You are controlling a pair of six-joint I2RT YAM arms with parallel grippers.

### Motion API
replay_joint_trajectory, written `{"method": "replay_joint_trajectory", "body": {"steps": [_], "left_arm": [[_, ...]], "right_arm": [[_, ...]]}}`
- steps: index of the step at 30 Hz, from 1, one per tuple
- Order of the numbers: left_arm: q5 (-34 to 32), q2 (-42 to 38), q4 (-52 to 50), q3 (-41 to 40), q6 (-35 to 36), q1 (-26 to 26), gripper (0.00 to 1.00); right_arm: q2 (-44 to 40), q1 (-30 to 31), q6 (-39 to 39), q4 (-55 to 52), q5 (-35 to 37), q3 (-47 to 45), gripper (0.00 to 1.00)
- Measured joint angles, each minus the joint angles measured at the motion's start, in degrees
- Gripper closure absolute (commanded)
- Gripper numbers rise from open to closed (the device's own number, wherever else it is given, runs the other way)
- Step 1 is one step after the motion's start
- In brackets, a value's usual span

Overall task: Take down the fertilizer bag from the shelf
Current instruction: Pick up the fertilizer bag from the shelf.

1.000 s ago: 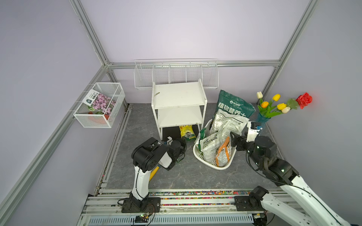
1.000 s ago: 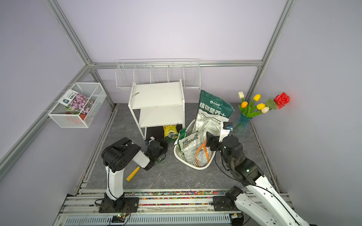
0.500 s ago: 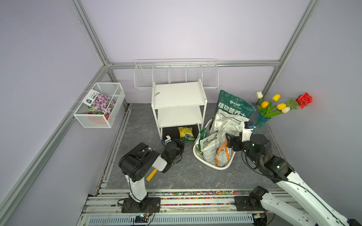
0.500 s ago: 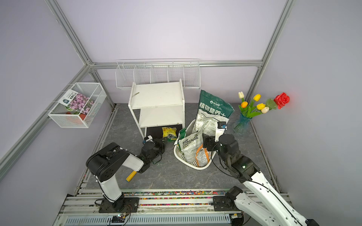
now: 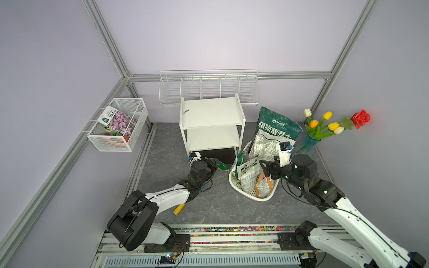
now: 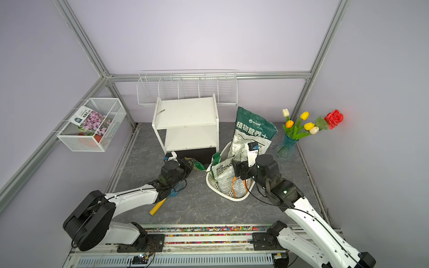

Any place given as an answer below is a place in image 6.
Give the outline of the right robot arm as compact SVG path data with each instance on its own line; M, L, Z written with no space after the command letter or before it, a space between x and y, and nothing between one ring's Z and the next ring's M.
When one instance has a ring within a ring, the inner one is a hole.
M303 192L282 177L278 163L271 155L259 155L255 164L232 161L235 174L242 180L251 179L262 186L267 204L278 207L309 235L311 242L296 234L281 221L274 223L268 233L279 246L295 253L313 268L373 268L375 258L360 252L346 242L317 213Z

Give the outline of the tall green soil bag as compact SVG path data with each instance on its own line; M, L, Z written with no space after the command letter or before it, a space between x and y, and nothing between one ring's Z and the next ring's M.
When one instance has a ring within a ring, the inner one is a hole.
M248 136L261 137L266 140L272 140L278 132L273 123L243 107L238 107L235 129Z

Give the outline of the white green small bag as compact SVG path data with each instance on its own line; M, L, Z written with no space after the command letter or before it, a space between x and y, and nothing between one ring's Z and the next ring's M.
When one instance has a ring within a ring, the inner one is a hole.
M211 163L211 168L210 170L212 170L216 165L218 165L220 162L222 162L222 157L221 157L222 152L219 151L215 154L213 154L212 156L212 163Z

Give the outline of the black rose soil bag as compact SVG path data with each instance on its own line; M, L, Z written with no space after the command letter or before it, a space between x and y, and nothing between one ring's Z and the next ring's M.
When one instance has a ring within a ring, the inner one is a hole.
M233 178L235 177L232 160L233 158L230 157L225 161L213 166L211 170L213 179L218 184L220 192L223 194L226 194L232 190Z

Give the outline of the green yellow packet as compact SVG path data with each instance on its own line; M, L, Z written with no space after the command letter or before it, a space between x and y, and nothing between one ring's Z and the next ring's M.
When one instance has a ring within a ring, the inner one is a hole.
M206 171L206 167L200 163L198 160L194 159L194 158L186 158L186 160L189 162L189 164L191 165L191 167L195 170L199 170L199 171Z

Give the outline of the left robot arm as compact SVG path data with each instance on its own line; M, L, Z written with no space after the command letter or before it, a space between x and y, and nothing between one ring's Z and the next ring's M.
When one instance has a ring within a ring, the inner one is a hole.
M116 223L113 219L134 208L158 204L176 193L176 187L186 181L195 164L193 158L170 159L159 177L143 186L117 193L90 192L63 223L71 246L88 251L100 243L117 244L128 252L156 252L162 243L150 239L140 224Z

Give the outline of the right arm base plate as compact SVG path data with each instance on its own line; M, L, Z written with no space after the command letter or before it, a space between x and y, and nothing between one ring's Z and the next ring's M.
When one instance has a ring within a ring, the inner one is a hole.
M255 251L287 251L280 245L277 236L268 232L252 233L250 243Z

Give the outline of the orange packet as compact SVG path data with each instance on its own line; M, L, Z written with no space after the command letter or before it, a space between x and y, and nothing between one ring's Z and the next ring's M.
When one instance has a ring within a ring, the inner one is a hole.
M244 197L248 193L250 180L242 180L241 178L234 177L232 181L233 197L238 199Z

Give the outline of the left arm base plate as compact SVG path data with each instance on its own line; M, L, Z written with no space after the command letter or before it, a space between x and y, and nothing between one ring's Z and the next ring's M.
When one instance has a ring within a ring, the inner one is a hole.
M141 234L131 245L118 244L118 253L162 252L165 242L164 234Z

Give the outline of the white fertilizer bag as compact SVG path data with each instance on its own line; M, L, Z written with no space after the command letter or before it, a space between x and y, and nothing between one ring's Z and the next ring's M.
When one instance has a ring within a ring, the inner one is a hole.
M228 153L228 158L233 158L236 161L247 161L248 159L248 143L258 142L260 149L259 154L265 154L271 145L271 141L263 137L250 136L236 129Z

